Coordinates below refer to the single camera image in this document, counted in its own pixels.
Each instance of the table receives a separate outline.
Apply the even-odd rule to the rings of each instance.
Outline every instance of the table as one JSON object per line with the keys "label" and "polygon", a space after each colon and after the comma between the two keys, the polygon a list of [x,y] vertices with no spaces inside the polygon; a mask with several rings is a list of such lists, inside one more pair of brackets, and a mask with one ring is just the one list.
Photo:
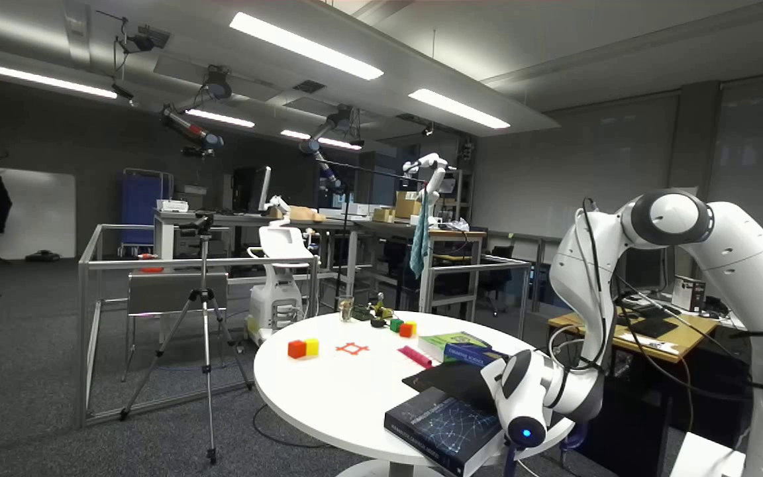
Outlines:
{"label": "table", "polygon": [[[503,331],[458,317],[406,309],[395,317],[415,319],[418,333],[468,331],[509,354],[530,346]],[[292,359],[285,354],[292,338],[320,338],[320,354]],[[337,349],[348,342],[369,349],[356,354]],[[341,477],[411,473],[414,465],[415,473],[431,473],[430,459],[383,429],[383,413],[415,394],[403,379],[424,371],[401,351],[403,343],[424,349],[418,338],[403,338],[362,319],[344,322],[340,313],[328,313],[276,331],[254,354],[254,382],[263,399],[292,427],[377,459],[341,470]]]}
{"label": "table", "polygon": [[[701,314],[676,314],[676,317],[664,317],[664,319],[672,322],[676,327],[671,327],[667,333],[662,333],[658,338],[671,343],[672,351],[664,351],[664,349],[658,349],[652,343],[644,343],[647,354],[652,354],[658,359],[664,359],[664,362],[681,362],[704,338],[701,333],[709,333],[719,326],[715,317],[701,317]],[[581,317],[574,313],[554,314],[554,317],[549,317],[549,326],[573,327],[573,331],[582,333],[582,322],[581,322]],[[620,349],[642,351],[623,322],[615,326],[615,338],[611,342]]]}

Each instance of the whiteboard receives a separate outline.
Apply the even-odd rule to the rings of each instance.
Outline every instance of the whiteboard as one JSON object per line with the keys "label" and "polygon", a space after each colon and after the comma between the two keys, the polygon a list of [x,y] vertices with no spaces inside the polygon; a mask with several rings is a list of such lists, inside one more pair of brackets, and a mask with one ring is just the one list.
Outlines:
{"label": "whiteboard", "polygon": [[0,232],[0,256],[23,258],[40,249],[75,256],[75,174],[5,166],[0,174],[12,201],[5,232]]}

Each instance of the fluorescent light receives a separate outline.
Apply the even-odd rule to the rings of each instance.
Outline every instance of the fluorescent light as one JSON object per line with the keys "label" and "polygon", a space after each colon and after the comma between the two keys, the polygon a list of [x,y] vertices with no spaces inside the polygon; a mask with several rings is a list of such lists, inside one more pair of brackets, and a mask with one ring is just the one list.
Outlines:
{"label": "fluorescent light", "polygon": [[[296,137],[296,141],[309,141],[308,133],[301,129],[281,129],[283,137]],[[330,147],[349,147],[349,150],[361,150],[361,146],[356,143],[348,143],[348,141],[334,141],[334,137],[320,137],[322,146],[330,146]]]}
{"label": "fluorescent light", "polygon": [[114,89],[79,85],[79,82],[67,82],[67,78],[56,78],[56,76],[46,76],[46,73],[30,73],[30,70],[18,70],[18,68],[9,68],[9,65],[0,65],[0,76],[12,76],[12,78],[22,78],[22,82],[38,82],[38,85],[59,88],[59,89],[83,93],[83,95],[116,98]]}
{"label": "fluorescent light", "polygon": [[281,29],[276,23],[263,21],[263,17],[246,15],[242,11],[234,15],[230,25],[244,32],[244,35],[248,35],[248,36],[273,42],[273,45],[277,45],[283,49],[292,49],[296,56],[328,64],[330,68],[341,68],[341,70],[348,70],[353,76],[361,76],[361,78],[377,78],[377,76],[383,73],[381,68],[377,68],[370,64],[362,64],[362,60],[357,60],[353,56],[330,49],[330,46],[326,46],[320,42],[313,42],[308,36],[285,32],[285,29]]}
{"label": "fluorescent light", "polygon": [[415,99],[422,99],[422,103],[430,103],[430,106],[434,106],[434,107],[451,111],[451,114],[456,114],[456,115],[479,121],[479,123],[484,123],[484,127],[489,127],[489,129],[505,129],[505,127],[512,127],[509,121],[503,121],[503,118],[497,118],[497,115],[489,115],[489,114],[484,114],[484,111],[479,111],[479,107],[473,107],[473,106],[458,103],[458,99],[454,99],[454,98],[448,98],[448,95],[439,95],[439,93],[434,93],[434,89],[418,88],[418,89],[414,89],[409,98],[415,98]]}
{"label": "fluorescent light", "polygon": [[248,121],[248,118],[224,115],[224,114],[213,114],[213,111],[201,111],[201,107],[187,107],[185,114],[187,114],[187,115],[213,118],[213,121],[235,123],[235,127],[254,127],[254,121]]}

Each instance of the gray floor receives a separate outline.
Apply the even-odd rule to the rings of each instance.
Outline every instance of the gray floor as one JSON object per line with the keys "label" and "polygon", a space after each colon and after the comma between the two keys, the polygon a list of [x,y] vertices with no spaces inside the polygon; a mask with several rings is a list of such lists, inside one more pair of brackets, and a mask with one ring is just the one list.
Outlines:
{"label": "gray floor", "polygon": [[[0,473],[337,473],[361,456],[326,445],[269,443],[252,427],[254,413],[276,437],[309,445],[273,424],[246,388],[215,399],[220,462],[207,465],[203,403],[187,403],[129,421],[75,429],[77,406],[77,266],[72,262],[0,262]],[[199,374],[177,371],[201,387]],[[532,459],[536,473],[595,473],[566,456]]]}

